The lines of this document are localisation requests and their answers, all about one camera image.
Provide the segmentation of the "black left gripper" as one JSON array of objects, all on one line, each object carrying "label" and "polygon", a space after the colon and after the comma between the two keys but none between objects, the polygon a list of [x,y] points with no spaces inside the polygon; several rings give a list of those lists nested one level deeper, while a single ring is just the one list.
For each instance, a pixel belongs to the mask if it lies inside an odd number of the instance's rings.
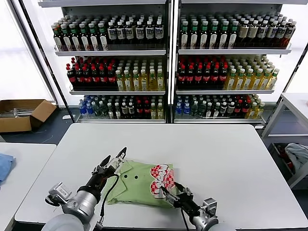
[{"label": "black left gripper", "polygon": [[111,156],[108,155],[99,166],[92,172],[90,180],[86,186],[101,192],[106,185],[108,178],[115,176],[115,173],[120,169],[126,157],[127,147],[124,147],[116,157],[111,161]]}]

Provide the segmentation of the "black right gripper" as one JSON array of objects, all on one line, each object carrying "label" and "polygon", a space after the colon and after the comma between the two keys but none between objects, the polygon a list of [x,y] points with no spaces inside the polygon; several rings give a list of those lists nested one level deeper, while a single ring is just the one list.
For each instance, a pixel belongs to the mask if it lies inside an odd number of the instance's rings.
[{"label": "black right gripper", "polygon": [[175,182],[177,190],[180,192],[178,195],[173,195],[165,187],[161,187],[162,193],[169,204],[173,204],[175,208],[181,208],[189,217],[197,217],[200,215],[200,206],[193,201],[193,195],[189,188],[184,187],[182,184]]}]

